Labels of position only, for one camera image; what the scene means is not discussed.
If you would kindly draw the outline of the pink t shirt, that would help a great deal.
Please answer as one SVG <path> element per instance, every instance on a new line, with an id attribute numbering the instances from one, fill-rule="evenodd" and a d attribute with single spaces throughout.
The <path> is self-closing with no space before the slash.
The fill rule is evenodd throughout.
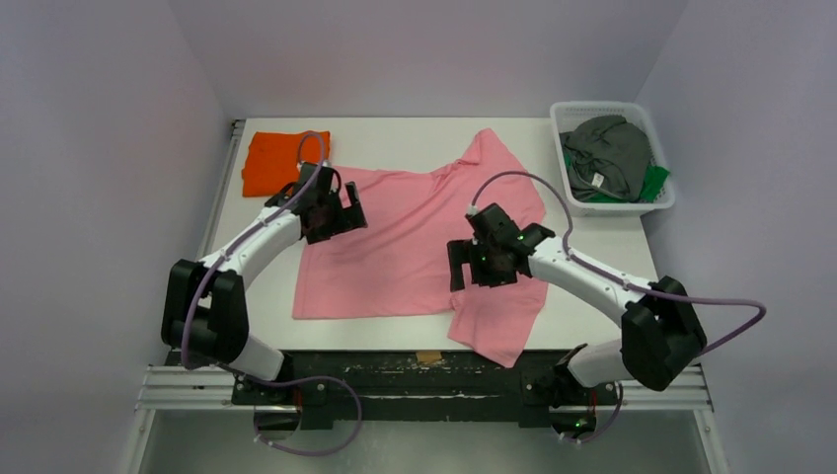
<path id="1" fill-rule="evenodd" d="M 343 167 L 367 224 L 308 246 L 292 315 L 297 320 L 424 316 L 451 312 L 449 338 L 501 366 L 515 365 L 548 286 L 525 277 L 498 288 L 449 287 L 446 246 L 472 230 L 472 199 L 497 203 L 519 226 L 541 222 L 545 205 L 497 134 L 479 131 L 463 155 L 428 173 Z"/>

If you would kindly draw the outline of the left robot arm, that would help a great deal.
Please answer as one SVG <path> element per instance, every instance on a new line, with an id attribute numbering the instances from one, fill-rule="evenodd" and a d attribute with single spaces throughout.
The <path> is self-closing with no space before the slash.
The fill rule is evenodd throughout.
<path id="1" fill-rule="evenodd" d="M 161 339 L 187 364 L 225 365 L 256 378 L 271 404 L 293 394 L 294 377 L 282 369 L 285 355 L 253 334 L 246 292 L 280 253 L 364 228 L 357 185 L 327 164 L 303 164 L 294 183 L 269 198 L 257 217 L 229 243 L 198 261 L 171 268 Z"/>

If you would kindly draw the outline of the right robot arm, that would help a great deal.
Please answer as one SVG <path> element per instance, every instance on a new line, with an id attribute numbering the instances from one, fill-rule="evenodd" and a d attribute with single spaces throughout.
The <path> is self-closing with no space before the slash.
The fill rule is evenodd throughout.
<path id="1" fill-rule="evenodd" d="M 557 286 L 607 316 L 617 339 L 582 344 L 553 369 L 557 396 L 576 402 L 605 382 L 635 380 L 661 392 L 706 348 L 707 337 L 684 286 L 619 274 L 573 250 L 547 227 L 518 225 L 497 204 L 468 216 L 469 239 L 447 243 L 450 289 L 498 287 L 519 277 Z"/>

